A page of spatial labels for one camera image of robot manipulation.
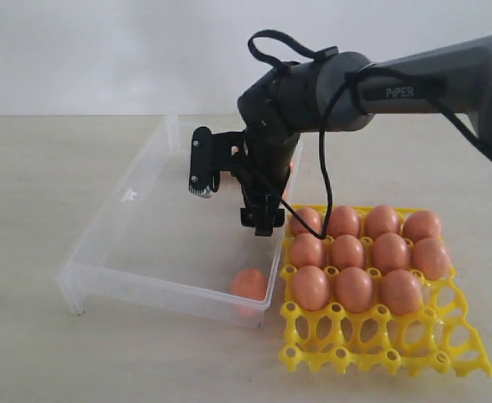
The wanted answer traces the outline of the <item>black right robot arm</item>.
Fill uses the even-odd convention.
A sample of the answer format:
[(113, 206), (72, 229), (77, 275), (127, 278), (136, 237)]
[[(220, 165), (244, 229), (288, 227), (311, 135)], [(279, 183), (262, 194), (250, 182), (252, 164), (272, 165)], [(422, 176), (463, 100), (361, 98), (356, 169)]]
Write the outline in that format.
[(440, 113), (492, 162), (492, 35), (381, 63), (334, 46), (310, 50), (273, 29), (259, 36), (304, 61), (248, 45), (270, 68), (238, 99), (246, 125), (241, 223), (257, 235), (269, 237), (285, 221), (283, 190), (303, 133), (355, 132), (378, 114)]

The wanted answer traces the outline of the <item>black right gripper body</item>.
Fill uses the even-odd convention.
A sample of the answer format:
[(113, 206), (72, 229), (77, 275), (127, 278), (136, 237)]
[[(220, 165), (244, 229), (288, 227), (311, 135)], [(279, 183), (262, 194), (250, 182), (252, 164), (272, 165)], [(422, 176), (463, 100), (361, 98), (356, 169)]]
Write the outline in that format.
[(244, 130), (247, 180), (241, 182), (246, 206), (256, 218), (276, 218), (280, 199), (290, 176), (290, 163), (299, 133), (291, 133), (274, 145), (266, 131), (247, 127)]

